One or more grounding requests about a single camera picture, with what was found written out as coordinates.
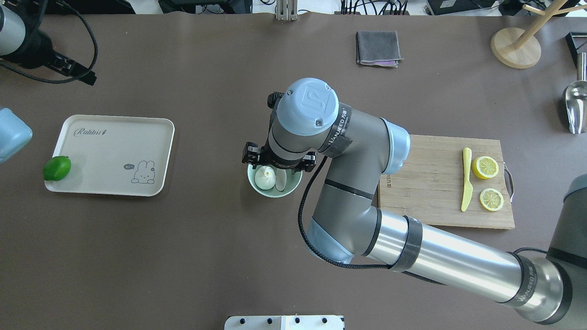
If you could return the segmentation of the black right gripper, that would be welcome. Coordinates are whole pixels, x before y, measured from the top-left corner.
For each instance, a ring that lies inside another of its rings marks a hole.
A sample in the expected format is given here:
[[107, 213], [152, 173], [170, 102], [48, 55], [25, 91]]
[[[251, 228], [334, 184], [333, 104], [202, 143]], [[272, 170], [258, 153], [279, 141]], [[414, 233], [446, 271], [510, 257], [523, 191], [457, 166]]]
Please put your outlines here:
[[284, 142], [278, 141], [283, 134], [288, 137], [289, 133], [277, 119], [277, 105], [283, 96], [281, 92], [273, 92], [268, 96], [267, 105], [271, 115], [266, 142], [261, 148], [254, 142], [246, 142], [242, 163], [258, 166], [262, 162], [263, 165], [273, 165], [279, 169], [293, 169], [300, 163], [300, 171], [310, 173], [316, 167], [317, 152], [291, 152], [282, 146]]

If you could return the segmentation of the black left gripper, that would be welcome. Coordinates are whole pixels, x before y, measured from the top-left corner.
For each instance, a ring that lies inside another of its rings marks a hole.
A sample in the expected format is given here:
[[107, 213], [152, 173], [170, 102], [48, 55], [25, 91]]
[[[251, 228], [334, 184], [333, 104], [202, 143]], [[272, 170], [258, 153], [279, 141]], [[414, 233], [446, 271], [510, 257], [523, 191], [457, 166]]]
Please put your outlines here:
[[40, 30], [49, 3], [48, 0], [13, 2], [13, 62], [26, 69], [45, 66], [94, 86], [96, 73], [54, 51], [52, 40]]

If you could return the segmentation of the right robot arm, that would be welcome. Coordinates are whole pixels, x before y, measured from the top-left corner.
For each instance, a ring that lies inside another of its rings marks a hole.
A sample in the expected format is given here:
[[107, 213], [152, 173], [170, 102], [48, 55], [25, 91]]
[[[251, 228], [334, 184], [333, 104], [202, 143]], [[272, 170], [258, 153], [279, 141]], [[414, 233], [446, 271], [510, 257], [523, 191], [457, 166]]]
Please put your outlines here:
[[316, 153], [331, 158], [302, 237], [319, 258], [343, 268], [355, 255], [366, 268], [402, 272], [514, 308], [523, 318], [567, 330], [586, 328], [586, 176], [571, 183], [544, 258], [473, 242], [372, 205], [381, 175], [399, 171], [410, 150], [402, 127], [340, 103], [333, 88], [303, 78], [268, 97], [265, 145], [247, 143], [243, 163], [311, 171]]

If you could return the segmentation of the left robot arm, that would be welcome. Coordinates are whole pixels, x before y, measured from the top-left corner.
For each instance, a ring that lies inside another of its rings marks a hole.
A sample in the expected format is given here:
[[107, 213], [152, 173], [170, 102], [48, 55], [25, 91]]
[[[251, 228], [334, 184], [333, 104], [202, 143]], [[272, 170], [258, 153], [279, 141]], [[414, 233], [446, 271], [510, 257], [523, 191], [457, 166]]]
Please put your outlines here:
[[[48, 84], [65, 84], [81, 81], [93, 86], [97, 62], [97, 41], [86, 19], [65, 0], [56, 5], [80, 18], [92, 43], [94, 56], [89, 67], [54, 50], [50, 37], [40, 30], [41, 22], [50, 2], [48, 0], [3, 0], [0, 9], [0, 55], [1, 67], [33, 81]], [[8, 161], [32, 138], [32, 129], [8, 108], [6, 98], [19, 95], [14, 84], [23, 81], [1, 75], [1, 128], [0, 160]]]

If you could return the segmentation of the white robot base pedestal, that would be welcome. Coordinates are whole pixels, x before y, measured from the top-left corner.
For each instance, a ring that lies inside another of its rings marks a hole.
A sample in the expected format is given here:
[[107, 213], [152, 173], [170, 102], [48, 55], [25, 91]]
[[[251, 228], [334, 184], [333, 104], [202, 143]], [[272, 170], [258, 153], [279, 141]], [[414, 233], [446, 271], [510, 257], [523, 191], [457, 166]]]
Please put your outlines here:
[[345, 330], [341, 315], [256, 315], [232, 316], [225, 330]]

